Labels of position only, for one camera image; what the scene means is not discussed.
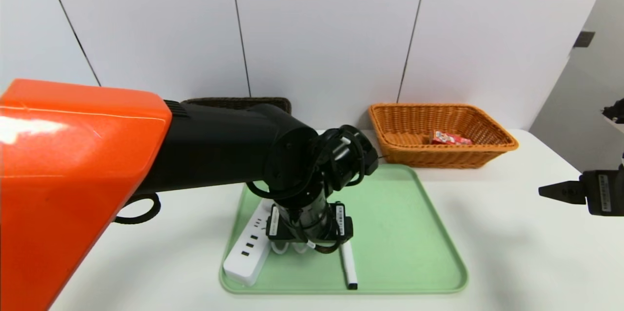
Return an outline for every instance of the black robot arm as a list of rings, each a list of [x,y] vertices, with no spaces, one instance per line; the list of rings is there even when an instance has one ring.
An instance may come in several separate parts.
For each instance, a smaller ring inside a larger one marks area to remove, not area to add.
[[[272,235],[267,229],[271,240],[335,242],[317,249],[330,253],[352,237],[344,205],[326,198],[377,169],[377,151],[360,130],[342,126],[318,135],[268,104],[237,111],[166,103],[172,123],[135,196],[245,182],[275,200],[279,227]],[[269,191],[254,185],[260,180]]]

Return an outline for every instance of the label sticker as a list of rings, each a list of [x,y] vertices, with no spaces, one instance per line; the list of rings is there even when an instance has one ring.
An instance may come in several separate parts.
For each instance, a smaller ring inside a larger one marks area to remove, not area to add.
[[[598,183],[600,185],[600,204],[602,204],[602,211],[610,213],[611,193],[609,193],[609,177],[606,174],[599,174]]]
[[[269,235],[277,234],[277,224],[279,222],[279,211],[277,207],[273,207],[273,212],[271,213],[271,227],[269,227]]]
[[[340,235],[345,235],[345,207],[343,205],[336,206],[336,221],[338,222]]]

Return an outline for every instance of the wicker basket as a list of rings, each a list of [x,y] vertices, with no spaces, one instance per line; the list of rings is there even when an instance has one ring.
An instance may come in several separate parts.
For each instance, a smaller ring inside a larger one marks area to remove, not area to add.
[[[501,125],[464,104],[376,104],[369,108],[381,151],[390,163],[412,167],[476,169],[518,148]],[[432,131],[470,138],[471,146],[431,145]]]
[[[271,104],[279,107],[279,109],[282,109],[283,111],[286,111],[288,114],[292,111],[290,100],[280,97],[206,97],[191,98],[183,101],[183,103],[210,107],[223,107],[225,109],[236,110],[249,109],[250,107],[258,104]]]

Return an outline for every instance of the green tray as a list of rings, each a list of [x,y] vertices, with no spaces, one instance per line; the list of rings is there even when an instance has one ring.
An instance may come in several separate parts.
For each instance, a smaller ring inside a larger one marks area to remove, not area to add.
[[[223,288],[240,294],[422,294],[466,286],[466,267],[411,168],[379,165],[361,184],[334,192],[335,200],[353,218],[356,291],[346,289],[339,251],[299,254],[292,248],[283,255],[271,252],[252,287],[221,269]],[[259,202],[245,188],[223,260]]]

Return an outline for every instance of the white power strip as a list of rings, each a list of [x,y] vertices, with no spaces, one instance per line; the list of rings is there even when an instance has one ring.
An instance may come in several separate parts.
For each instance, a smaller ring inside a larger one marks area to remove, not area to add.
[[[223,262],[225,275],[246,287],[254,285],[271,251],[265,229],[272,200],[263,199]]]

